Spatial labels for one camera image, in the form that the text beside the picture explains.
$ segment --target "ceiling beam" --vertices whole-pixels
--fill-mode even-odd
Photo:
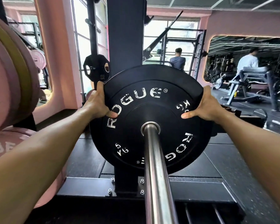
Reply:
[[[212,7],[210,7],[210,9],[213,9],[214,7],[216,7],[218,4],[220,4],[222,1],[224,0],[219,0],[216,3],[214,3],[214,5]]]
[[[171,8],[171,6],[173,5],[174,1],[175,1],[175,0],[171,0],[170,5],[169,5],[169,8]]]
[[[260,7],[262,7],[262,6],[266,5],[266,4],[269,4],[269,3],[273,2],[273,1],[275,1],[275,0],[267,0],[266,2],[264,2],[264,3],[262,3],[262,4],[258,5],[258,6],[256,6],[255,8],[251,9],[251,11],[254,11],[254,10],[256,10],[256,9],[259,9]]]
[[[244,1],[244,0],[239,0],[239,1],[237,1],[235,4],[238,5],[238,4],[242,3],[243,1]]]

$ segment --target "gym floor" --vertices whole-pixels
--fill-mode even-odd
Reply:
[[[213,95],[223,104],[220,97],[224,92],[213,90]],[[272,112],[270,104],[233,103],[233,107],[244,114],[252,114],[255,109],[265,109],[268,120],[280,121],[280,112]],[[37,125],[40,130],[75,110],[63,110]],[[280,128],[271,129],[280,133]],[[108,163],[93,144],[89,132],[83,133],[77,141],[68,161],[69,177],[111,178],[114,167]],[[219,133],[212,137],[205,151],[191,165],[170,175],[172,180],[181,178],[188,181],[220,181],[224,179],[237,198],[245,207],[246,217],[243,223],[280,223],[280,210],[267,195],[260,184],[253,178],[250,170],[241,158],[229,136]],[[189,204],[194,223],[216,223],[212,219],[211,210],[207,205]],[[177,212],[184,207],[177,204]],[[180,223],[187,223],[181,215]],[[145,223],[144,201],[110,201],[104,199],[73,198],[55,196],[48,204],[34,209],[26,224],[86,224],[86,223]]]

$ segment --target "forearm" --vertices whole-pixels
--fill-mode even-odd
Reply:
[[[280,135],[224,111],[218,123],[228,133],[257,180],[280,206]]]
[[[79,109],[0,158],[0,223],[25,221],[61,171],[91,119],[89,112]]]

